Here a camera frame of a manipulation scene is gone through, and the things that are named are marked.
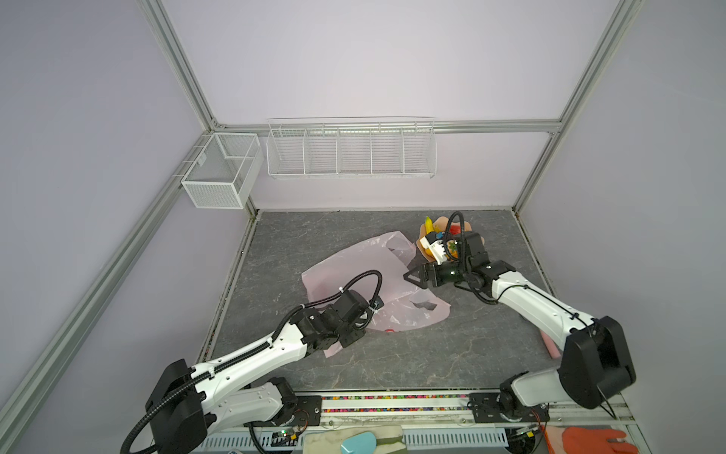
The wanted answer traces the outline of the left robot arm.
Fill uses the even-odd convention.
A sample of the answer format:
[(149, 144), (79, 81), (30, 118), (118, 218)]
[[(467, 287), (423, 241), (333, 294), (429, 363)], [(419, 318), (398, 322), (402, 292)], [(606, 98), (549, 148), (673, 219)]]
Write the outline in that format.
[(285, 379), (272, 378), (257, 388), (251, 384), (284, 365), (361, 339), (384, 304), (382, 285), (381, 272), (361, 272), (337, 293), (295, 306), (272, 333), (256, 342), (195, 365), (183, 359), (171, 363), (155, 385), (145, 415), (122, 442), (121, 452), (132, 452), (144, 429), (150, 429), (153, 438), (147, 453), (190, 453), (215, 431), (289, 421), (298, 398)]

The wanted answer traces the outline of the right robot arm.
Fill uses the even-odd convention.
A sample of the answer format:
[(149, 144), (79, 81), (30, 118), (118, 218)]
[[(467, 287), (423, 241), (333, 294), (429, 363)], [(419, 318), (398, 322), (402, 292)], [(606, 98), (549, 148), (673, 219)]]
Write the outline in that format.
[(418, 244), (427, 264), (405, 280), (421, 289), (452, 285), (489, 306), (503, 305), (546, 334), (562, 354), (559, 366), (505, 380), (483, 408), (517, 422), (551, 403), (572, 402), (587, 410), (636, 382), (623, 327), (611, 317), (596, 318), (535, 286), (514, 266), (490, 259), (482, 236), (454, 212), (445, 222), (426, 219)]

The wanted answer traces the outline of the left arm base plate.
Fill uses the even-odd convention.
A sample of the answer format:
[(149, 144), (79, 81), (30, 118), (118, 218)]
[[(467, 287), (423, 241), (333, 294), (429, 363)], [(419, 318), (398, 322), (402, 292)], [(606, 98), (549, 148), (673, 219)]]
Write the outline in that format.
[(257, 421), (253, 425), (261, 428), (317, 427), (321, 423), (323, 400), (320, 395), (297, 395), (283, 404), (282, 410), (268, 421)]

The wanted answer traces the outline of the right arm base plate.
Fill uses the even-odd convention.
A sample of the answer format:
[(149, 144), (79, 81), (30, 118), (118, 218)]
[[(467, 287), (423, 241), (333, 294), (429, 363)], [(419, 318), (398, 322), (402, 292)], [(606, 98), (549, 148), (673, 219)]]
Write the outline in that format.
[(525, 407), (509, 393), (470, 393), (467, 408), (476, 423), (546, 423), (550, 420), (546, 405)]

